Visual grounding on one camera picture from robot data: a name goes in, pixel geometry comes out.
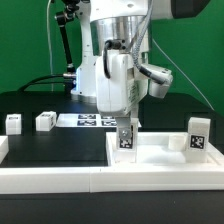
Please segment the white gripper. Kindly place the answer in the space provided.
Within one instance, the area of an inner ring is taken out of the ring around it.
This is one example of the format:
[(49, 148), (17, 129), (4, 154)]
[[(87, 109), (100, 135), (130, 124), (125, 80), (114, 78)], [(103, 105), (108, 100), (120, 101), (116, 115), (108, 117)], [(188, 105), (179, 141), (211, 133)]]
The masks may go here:
[(116, 118), (120, 139), (131, 138), (131, 119), (126, 116), (147, 94), (148, 80), (133, 66), (129, 54), (108, 52), (110, 78), (104, 74), (103, 57), (96, 61), (97, 108), (103, 116)]

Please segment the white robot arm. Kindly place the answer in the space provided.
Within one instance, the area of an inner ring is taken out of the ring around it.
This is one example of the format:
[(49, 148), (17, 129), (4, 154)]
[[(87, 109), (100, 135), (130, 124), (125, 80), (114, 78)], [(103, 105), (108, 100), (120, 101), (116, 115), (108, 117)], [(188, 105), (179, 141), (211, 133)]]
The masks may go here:
[(151, 22), (195, 17), (211, 0), (62, 1), (65, 20), (80, 20), (83, 41), (81, 66), (68, 66), (71, 93), (114, 117), (118, 137), (129, 139), (138, 103), (148, 94), (164, 97), (173, 81), (170, 70), (148, 62)]

